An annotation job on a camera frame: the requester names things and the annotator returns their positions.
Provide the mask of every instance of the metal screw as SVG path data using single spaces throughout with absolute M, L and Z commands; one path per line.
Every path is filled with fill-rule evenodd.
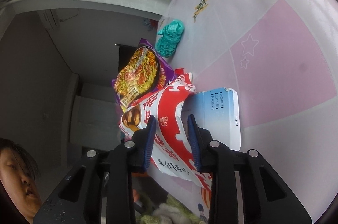
M 87 156 L 88 156 L 89 158 L 92 158 L 92 157 L 94 157 L 95 155 L 96 155 L 96 151 L 94 151 L 94 150 L 90 150 L 90 151 L 87 152 Z
M 133 141 L 127 141 L 124 143 L 124 146 L 127 148 L 135 146 L 135 143 Z
M 219 142 L 216 141 L 216 140 L 212 140 L 212 141 L 210 141 L 209 145 L 212 146 L 212 147 L 218 147 L 219 146 Z
M 257 157 L 258 156 L 258 151 L 256 151 L 256 150 L 249 150 L 249 155 L 251 156 L 251 157 Z

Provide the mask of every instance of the instant noodle package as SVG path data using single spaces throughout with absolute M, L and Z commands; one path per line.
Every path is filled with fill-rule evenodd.
M 174 71 L 152 45 L 141 39 L 128 65 L 119 72 L 112 85 L 125 112 L 141 97 L 163 89 L 175 77 Z
M 182 74 L 164 89 L 140 98 L 137 105 L 122 115 L 119 127 L 127 138 L 131 138 L 138 129 L 145 128 L 150 115 L 154 115 L 157 131 L 152 162 L 162 173 L 192 181 L 209 189 L 211 177 L 208 173 L 197 172 L 181 120 L 186 98 L 196 92 L 191 80 L 191 73 Z

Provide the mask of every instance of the white wall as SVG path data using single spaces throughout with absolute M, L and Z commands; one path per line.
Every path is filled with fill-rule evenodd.
M 121 142 L 116 103 L 75 96 L 69 141 L 104 151 Z
M 111 86 L 118 73 L 119 48 L 115 44 L 137 46 L 141 38 L 155 42 L 156 29 L 148 31 L 142 17 L 92 9 L 56 12 L 63 22 L 50 36 L 83 83 Z
M 42 173 L 60 165 L 71 74 L 37 13 L 16 15 L 0 41 L 0 137 L 27 149 Z
M 81 96 L 107 102 L 116 102 L 115 91 L 113 87 L 104 87 L 101 85 L 85 83 L 82 86 Z

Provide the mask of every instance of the red and white snack bag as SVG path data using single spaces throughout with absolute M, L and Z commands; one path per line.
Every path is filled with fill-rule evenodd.
M 164 89 L 146 96 L 143 100 L 140 99 L 139 104 L 122 115 L 119 127 L 127 138 L 131 138 L 135 131 L 145 128 L 150 115 L 154 115 L 157 130 L 152 162 L 162 173 L 211 189 L 210 175 L 200 174 L 195 168 L 191 147 L 181 120 L 185 99 L 196 91 L 191 78 L 191 73 L 182 74 Z

